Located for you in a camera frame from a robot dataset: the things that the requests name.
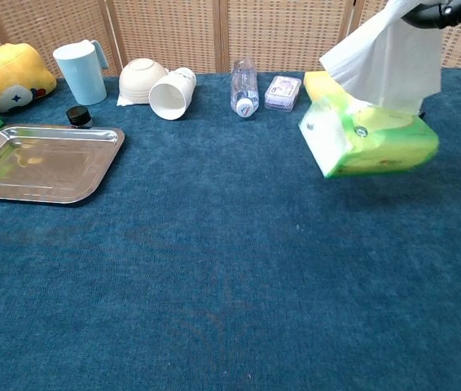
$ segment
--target small clear box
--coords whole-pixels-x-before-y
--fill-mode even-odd
[[[291,112],[294,108],[301,79],[296,77],[276,76],[265,92],[265,107],[284,112]]]

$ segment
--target black bottle cap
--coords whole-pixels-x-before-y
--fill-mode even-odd
[[[73,106],[66,111],[69,122],[74,126],[83,126],[91,121],[91,115],[86,106]]]

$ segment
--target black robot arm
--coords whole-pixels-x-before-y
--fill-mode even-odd
[[[461,0],[445,0],[439,4],[419,5],[402,18],[418,29],[443,29],[461,24]]]

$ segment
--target plastic water bottle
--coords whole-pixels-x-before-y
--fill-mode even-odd
[[[230,106],[243,118],[251,116],[260,105],[257,72],[249,57],[234,62],[230,89]]]

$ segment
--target light blue pitcher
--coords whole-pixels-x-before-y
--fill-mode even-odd
[[[107,69],[108,61],[97,41],[85,39],[61,46],[53,57],[78,104],[96,104],[106,99],[100,69]]]

